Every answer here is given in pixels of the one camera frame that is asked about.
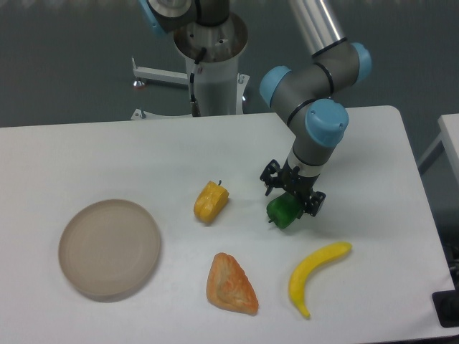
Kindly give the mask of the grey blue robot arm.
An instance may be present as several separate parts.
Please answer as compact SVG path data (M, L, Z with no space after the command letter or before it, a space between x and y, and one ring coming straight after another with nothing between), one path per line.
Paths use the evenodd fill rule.
M148 25L172 34L186 62L185 83L191 115L234 114L242 105L237 94L237 63L248 41L243 20L228 1L142 1ZM372 70L368 50L351 43L326 1L291 1L290 7L311 66L292 71L278 66L262 79L259 91L267 106L295 136L284 163L271 161L261 173L268 191L283 190L266 212L283 229L304 214L315 216L325 194L314 184L342 140L349 115L333 94L365 79Z

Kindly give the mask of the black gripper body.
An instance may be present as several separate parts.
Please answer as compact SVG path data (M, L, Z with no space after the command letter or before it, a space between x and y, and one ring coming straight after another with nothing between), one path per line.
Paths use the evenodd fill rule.
M299 201L322 200L323 194L313 190L322 170L322 165L308 165L295 154L289 154L278 173L278 177L282 188Z

